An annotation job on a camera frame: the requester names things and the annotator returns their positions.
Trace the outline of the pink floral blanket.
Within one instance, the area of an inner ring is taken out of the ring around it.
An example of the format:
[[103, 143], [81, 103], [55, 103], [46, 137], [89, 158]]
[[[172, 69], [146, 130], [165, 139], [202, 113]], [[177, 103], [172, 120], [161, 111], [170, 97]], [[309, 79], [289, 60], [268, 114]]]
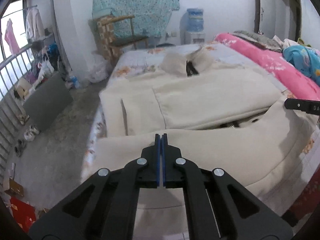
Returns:
[[263, 50], [229, 33], [215, 36], [215, 41], [232, 48], [252, 60], [278, 79], [295, 97], [319, 100], [319, 86], [288, 63], [281, 53]]

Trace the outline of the blue patterned quilt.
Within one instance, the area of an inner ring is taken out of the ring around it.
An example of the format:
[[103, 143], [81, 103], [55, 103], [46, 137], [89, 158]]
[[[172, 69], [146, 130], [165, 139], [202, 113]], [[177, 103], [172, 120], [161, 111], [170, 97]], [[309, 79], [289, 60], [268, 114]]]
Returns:
[[283, 58], [319, 86], [319, 55], [314, 49], [296, 45], [283, 50]]

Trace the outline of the grey patterned pillow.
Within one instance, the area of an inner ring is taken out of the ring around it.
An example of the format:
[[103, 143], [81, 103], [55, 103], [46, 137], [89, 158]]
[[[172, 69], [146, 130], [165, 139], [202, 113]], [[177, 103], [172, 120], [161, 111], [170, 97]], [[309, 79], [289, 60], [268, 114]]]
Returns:
[[239, 37], [247, 42], [255, 45], [256, 47], [264, 50], [270, 50], [275, 52], [282, 52], [282, 47], [273, 39], [270, 39], [264, 35], [257, 33], [251, 33], [244, 30], [237, 30], [232, 33], [233, 36]]

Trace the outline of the red gift bag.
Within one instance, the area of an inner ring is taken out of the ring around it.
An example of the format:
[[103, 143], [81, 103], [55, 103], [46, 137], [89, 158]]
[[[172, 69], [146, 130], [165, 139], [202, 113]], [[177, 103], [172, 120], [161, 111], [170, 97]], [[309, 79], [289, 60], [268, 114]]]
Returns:
[[28, 233], [36, 222], [35, 208], [15, 197], [10, 198], [10, 208], [14, 220], [25, 233]]

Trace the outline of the cardboard box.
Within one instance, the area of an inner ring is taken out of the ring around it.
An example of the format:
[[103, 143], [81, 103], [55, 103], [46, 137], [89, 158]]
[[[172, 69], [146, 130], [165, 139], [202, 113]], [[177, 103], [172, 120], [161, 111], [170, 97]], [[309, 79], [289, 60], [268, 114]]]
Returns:
[[3, 189], [4, 189], [4, 192], [10, 196], [14, 196], [14, 195], [17, 195], [20, 197], [24, 196], [23, 186], [11, 178], [8, 178], [4, 181]]

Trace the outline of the white sneakers pair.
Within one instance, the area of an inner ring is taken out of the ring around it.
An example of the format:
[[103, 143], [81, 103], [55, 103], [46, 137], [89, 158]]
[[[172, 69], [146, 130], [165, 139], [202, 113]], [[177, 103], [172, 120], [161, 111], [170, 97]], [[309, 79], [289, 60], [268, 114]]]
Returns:
[[40, 130], [34, 126], [30, 125], [29, 128], [24, 133], [24, 139], [26, 141], [33, 141], [37, 135], [39, 135]]

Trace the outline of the dark shoes pair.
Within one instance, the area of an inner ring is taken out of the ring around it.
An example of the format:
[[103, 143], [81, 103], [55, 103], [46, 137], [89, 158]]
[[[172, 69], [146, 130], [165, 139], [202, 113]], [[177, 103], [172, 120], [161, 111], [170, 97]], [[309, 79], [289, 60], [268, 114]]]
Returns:
[[26, 142], [24, 139], [18, 139], [16, 145], [14, 146], [14, 152], [17, 157], [21, 157], [23, 150], [26, 147]]

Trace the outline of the dark grey board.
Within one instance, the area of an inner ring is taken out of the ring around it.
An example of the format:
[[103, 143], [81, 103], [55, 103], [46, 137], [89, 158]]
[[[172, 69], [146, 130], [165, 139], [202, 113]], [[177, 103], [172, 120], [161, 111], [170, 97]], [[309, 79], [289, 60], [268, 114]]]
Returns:
[[22, 104], [32, 124], [41, 132], [47, 130], [73, 98], [61, 75], [56, 72], [41, 84]]

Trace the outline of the white water dispenser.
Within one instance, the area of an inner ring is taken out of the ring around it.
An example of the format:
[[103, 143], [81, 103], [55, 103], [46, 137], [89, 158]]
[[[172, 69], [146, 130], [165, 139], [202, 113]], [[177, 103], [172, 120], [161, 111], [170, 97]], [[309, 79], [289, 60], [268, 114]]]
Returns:
[[205, 42], [206, 34], [203, 32], [185, 32], [185, 44], [201, 44]]

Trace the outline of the white plastic bag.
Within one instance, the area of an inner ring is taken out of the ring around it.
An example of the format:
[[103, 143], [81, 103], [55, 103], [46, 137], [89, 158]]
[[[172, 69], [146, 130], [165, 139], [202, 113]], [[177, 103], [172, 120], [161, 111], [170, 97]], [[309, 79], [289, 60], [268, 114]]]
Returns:
[[108, 69], [110, 62], [100, 54], [93, 54], [93, 64], [89, 70], [88, 80], [90, 83], [99, 83], [109, 77]]

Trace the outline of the metal balcony railing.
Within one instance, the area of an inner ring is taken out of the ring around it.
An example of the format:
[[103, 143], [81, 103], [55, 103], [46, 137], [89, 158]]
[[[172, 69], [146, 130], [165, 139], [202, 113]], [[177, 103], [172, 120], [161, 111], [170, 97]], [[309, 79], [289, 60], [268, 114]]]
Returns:
[[4, 178], [9, 154], [21, 128], [22, 107], [14, 96], [18, 81], [31, 71], [31, 45], [1, 63], [1, 178]]

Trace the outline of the wooden chair black seat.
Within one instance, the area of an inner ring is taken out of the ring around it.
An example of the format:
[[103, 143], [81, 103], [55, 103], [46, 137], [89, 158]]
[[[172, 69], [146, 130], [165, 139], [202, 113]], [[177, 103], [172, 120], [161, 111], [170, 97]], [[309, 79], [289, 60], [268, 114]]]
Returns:
[[119, 48], [121, 50], [124, 47], [133, 45], [134, 49], [137, 49], [137, 44], [140, 42], [144, 42], [145, 47], [148, 47], [148, 35], [135, 33], [134, 18], [134, 15], [114, 16], [114, 18], [106, 22], [107, 24], [113, 24], [116, 37], [116, 40], [110, 44], [111, 48]]

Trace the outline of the white hanging garment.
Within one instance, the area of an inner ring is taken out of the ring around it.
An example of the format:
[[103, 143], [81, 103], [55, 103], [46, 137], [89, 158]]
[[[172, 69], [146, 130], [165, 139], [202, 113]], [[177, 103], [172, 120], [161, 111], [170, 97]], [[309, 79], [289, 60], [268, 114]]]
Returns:
[[28, 10], [25, 27], [26, 36], [29, 40], [35, 41], [45, 36], [42, 18], [37, 7]]

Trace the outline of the pink hanging garment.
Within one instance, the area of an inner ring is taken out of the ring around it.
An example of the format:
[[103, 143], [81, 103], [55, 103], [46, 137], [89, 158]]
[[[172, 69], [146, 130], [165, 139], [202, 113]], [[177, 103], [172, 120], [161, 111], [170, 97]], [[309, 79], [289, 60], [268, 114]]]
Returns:
[[12, 26], [12, 20], [9, 19], [7, 21], [7, 28], [5, 31], [5, 41], [7, 42], [10, 52], [12, 55], [16, 55], [20, 52], [20, 47], [17, 43], [16, 37], [14, 35], [13, 26]]

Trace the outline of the teal floral wall cloth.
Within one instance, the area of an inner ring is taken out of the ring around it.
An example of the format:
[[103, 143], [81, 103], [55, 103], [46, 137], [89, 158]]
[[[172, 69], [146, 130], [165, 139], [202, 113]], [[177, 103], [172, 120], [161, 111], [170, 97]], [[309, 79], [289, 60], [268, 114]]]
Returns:
[[174, 10], [180, 9], [180, 0], [93, 0], [92, 17], [133, 15], [135, 34], [161, 37]]

